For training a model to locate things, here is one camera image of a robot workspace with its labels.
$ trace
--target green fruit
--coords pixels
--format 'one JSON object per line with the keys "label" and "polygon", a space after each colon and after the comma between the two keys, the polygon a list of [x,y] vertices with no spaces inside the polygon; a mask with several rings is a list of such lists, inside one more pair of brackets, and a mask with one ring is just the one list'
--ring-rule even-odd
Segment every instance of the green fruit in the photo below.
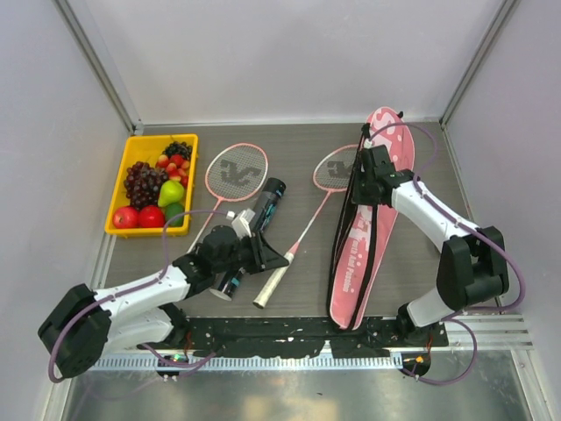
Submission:
{"label": "green fruit", "polygon": [[158,197],[158,206],[165,208],[171,203],[179,202],[183,198],[185,189],[180,182],[168,180],[161,185],[160,197]]}
{"label": "green fruit", "polygon": [[[173,218],[175,215],[179,215],[183,213],[185,210],[183,206],[179,203],[172,203],[166,206],[166,222]],[[177,218],[172,222],[169,226],[182,226],[183,225],[183,217]]]}

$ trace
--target robotic arm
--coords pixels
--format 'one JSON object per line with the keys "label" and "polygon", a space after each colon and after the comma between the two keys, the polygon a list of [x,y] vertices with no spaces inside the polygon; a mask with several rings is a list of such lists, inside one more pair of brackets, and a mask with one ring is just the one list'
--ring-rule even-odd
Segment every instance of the robotic arm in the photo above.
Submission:
{"label": "robotic arm", "polygon": [[[398,322],[405,334],[508,291],[505,260],[459,223],[504,249],[499,230],[492,226],[482,229],[464,220],[435,198],[424,183],[415,185],[410,170],[395,170],[385,146],[365,147],[359,158],[362,168],[354,180],[352,201],[395,208],[417,225],[441,252],[436,287],[398,310]],[[436,210],[426,196],[451,218]]]}
{"label": "robotic arm", "polygon": [[[244,210],[231,226],[213,228],[193,252],[174,260],[159,280],[156,273],[110,289],[92,291],[81,284],[69,290],[39,328],[49,353],[70,319],[92,303],[113,298],[87,313],[62,340],[56,357],[62,375],[80,375],[105,353],[137,344],[178,346],[188,326],[181,311],[170,303],[204,291],[216,275],[228,270],[243,268],[252,275],[287,266],[288,261],[267,244],[263,233],[250,229],[253,216],[252,210]],[[124,290],[130,292],[119,296]]]}

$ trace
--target bunch of grapes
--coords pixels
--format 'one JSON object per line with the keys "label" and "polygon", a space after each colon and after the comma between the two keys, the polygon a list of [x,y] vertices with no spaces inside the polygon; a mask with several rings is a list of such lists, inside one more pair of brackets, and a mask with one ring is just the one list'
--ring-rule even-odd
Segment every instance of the bunch of grapes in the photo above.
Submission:
{"label": "bunch of grapes", "polygon": [[147,162],[137,162],[127,168],[124,179],[126,196],[131,206],[140,211],[145,206],[158,203],[161,185],[169,180],[169,175],[161,168],[151,168]]}
{"label": "bunch of grapes", "polygon": [[173,155],[181,155],[183,159],[187,161],[191,161],[192,153],[193,147],[187,146],[185,142],[170,143],[163,152],[164,155],[167,155],[167,158],[171,158]]}

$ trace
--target white racket grip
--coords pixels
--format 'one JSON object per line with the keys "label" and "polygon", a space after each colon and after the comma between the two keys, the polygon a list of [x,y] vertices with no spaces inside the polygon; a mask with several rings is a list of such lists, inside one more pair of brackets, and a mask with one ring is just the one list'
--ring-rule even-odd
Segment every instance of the white racket grip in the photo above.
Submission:
{"label": "white racket grip", "polygon": [[273,274],[269,276],[269,279],[267,279],[266,284],[261,289],[261,292],[259,292],[259,295],[253,300],[253,305],[258,309],[265,308],[267,302],[269,301],[269,298],[271,298],[271,295],[276,290],[277,285],[279,285],[282,276],[284,276],[288,268],[290,268],[290,264],[292,263],[292,260],[295,258],[295,256],[290,252],[286,252],[284,258],[288,260],[288,266],[275,269]]}

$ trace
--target racket cover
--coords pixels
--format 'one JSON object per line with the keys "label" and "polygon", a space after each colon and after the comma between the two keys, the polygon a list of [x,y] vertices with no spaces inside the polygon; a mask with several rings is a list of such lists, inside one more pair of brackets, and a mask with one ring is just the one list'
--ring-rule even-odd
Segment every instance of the racket cover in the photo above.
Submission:
{"label": "racket cover", "polygon": [[[366,122],[369,126],[363,127],[357,157],[366,136],[369,137],[385,125],[401,122],[401,119],[394,110],[382,107],[373,112]],[[387,147],[396,170],[413,169],[415,147],[407,126],[390,127],[376,136],[373,144]],[[354,165],[358,165],[358,160],[355,159]],[[360,326],[374,278],[397,219],[397,211],[388,206],[373,209],[371,206],[352,203],[352,183],[356,169],[359,168],[352,172],[333,242],[327,301],[331,319],[344,330]]]}

